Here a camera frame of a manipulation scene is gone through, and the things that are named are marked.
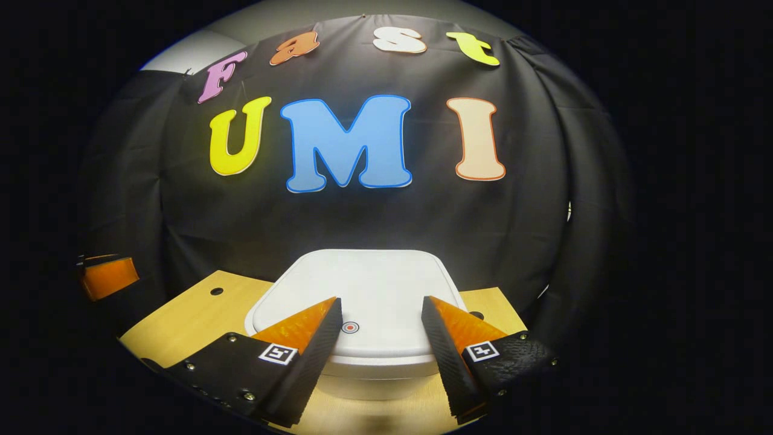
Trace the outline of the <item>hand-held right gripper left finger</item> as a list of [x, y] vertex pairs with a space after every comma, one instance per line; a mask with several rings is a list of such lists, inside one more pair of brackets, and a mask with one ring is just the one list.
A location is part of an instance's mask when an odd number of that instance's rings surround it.
[[153, 372], [205, 401], [261, 424], [297, 424], [336, 346], [342, 301], [332, 297], [253, 336], [227, 332]]

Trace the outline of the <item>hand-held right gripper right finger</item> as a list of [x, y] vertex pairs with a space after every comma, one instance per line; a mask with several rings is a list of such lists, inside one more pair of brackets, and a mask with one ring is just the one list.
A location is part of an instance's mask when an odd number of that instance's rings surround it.
[[432, 295], [423, 298], [422, 325], [459, 424], [485, 416], [559, 364], [553, 350], [529, 331], [507, 334]]

